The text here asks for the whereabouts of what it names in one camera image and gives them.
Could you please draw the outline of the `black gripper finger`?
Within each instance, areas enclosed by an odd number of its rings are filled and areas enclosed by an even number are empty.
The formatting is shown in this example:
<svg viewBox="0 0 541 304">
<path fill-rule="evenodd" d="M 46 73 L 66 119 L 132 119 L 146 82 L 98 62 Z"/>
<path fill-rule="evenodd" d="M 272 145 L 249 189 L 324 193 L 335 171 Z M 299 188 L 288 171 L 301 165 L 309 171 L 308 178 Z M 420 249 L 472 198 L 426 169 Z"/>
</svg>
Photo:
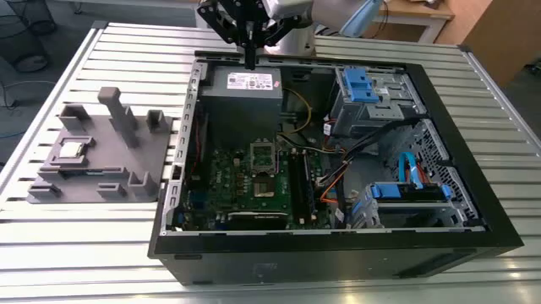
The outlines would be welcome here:
<svg viewBox="0 0 541 304">
<path fill-rule="evenodd" d="M 249 69 L 255 69 L 257 50 L 264 46 L 273 46 L 279 40 L 296 28 L 301 21 L 300 15 L 277 20 L 269 27 L 263 27 L 263 19 L 252 22 L 249 35 Z"/>
<path fill-rule="evenodd" d="M 244 68 L 249 69 L 249 39 L 247 21 L 235 21 L 217 1 L 200 1 L 196 13 L 227 44 L 235 44 L 244 54 Z"/>
</svg>

